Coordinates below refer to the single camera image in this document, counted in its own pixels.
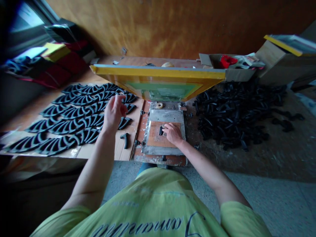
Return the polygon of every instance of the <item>table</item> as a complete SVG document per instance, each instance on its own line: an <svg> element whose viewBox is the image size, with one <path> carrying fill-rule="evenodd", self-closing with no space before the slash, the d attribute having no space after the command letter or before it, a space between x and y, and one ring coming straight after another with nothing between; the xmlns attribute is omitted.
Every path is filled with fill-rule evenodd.
<svg viewBox="0 0 316 237"><path fill-rule="evenodd" d="M165 62L171 62L176 67L202 68L195 60L158 59L141 57L107 56L102 58L99 64L112 64L113 60L120 65L144 66L153 63L161 66ZM72 82L104 83L104 79L93 74L87 69L82 75L76 76ZM1 128L1 131L24 130L53 99L61 89L54 90L25 108L19 115ZM203 141L201 134L197 131L198 118L195 116L195 108L192 106L194 99L186 102L186 114L193 113L193 118L185 116L185 129L187 141L191 145L198 145L200 152L210 158L221 169L231 172L239 172L251 175L259 175L271 178L284 178L303 182L316 182L316 118L305 108L291 91L285 98L281 110L291 113L301 113L305 121L294 121L294 131L284 133L278 125L272 125L267 119L262 122L266 126L266 132L271 136L270 140L260 145L252 145L249 152L242 149L224 151L222 145L216 145L214 140ZM143 110L148 112L150 103L145 101ZM140 142L144 138L144 128L148 114L141 115L136 139ZM157 164L168 164L185 166L187 164L184 156L149 156L140 152L141 144L135 146L132 159L140 162L151 162Z"/></svg>

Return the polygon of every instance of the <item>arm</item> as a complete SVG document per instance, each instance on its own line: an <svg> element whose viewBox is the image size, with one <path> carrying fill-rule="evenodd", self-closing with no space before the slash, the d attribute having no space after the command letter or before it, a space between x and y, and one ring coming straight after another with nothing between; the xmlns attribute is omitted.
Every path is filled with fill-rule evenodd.
<svg viewBox="0 0 316 237"><path fill-rule="evenodd" d="M251 208L243 194L226 174L187 141L183 140L180 130L175 125L172 123L165 124L163 131L167 134L167 139L183 152L208 186L215 191L219 206L227 201L237 201Z"/></svg>
<svg viewBox="0 0 316 237"><path fill-rule="evenodd" d="M92 156L62 210L81 205L94 212L100 207L114 164L115 134L120 118L126 116L127 112L126 106L122 104L124 97L116 95L108 102L104 110L104 124Z"/></svg>

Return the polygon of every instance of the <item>wooden wall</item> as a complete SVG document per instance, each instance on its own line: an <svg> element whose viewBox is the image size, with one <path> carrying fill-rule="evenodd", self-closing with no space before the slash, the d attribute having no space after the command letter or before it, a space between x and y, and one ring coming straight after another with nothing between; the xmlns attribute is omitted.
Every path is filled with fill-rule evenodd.
<svg viewBox="0 0 316 237"><path fill-rule="evenodd" d="M81 26L99 52L196 59L198 53L248 54L266 34L300 34L316 18L315 1L47 0Z"/></svg>

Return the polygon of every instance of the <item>metal printing platen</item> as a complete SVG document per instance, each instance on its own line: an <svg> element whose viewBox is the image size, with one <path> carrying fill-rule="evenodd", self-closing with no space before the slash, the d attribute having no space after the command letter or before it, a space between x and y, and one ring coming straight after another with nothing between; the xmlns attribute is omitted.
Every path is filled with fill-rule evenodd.
<svg viewBox="0 0 316 237"><path fill-rule="evenodd" d="M145 145L142 148L142 153L147 155L183 155L183 153L175 147L165 147L165 146L152 146L147 145L150 130L152 129L153 122L161 121L164 123L179 123L182 138L185 140L185 129L184 129L184 118L183 111L181 110L157 110L151 109L149 111L149 117L147 120L146 131L145 131Z"/></svg>

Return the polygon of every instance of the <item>person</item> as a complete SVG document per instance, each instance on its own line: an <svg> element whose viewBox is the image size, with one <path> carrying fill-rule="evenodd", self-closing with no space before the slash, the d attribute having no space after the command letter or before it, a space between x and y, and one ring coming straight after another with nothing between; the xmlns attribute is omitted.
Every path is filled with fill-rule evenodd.
<svg viewBox="0 0 316 237"><path fill-rule="evenodd" d="M127 111L122 97L116 95L108 102L94 152L71 197L31 236L271 236L234 183L183 140L172 123L163 131L214 190L221 223L196 196L186 177L157 167L142 171L100 207L114 164L115 134Z"/></svg>

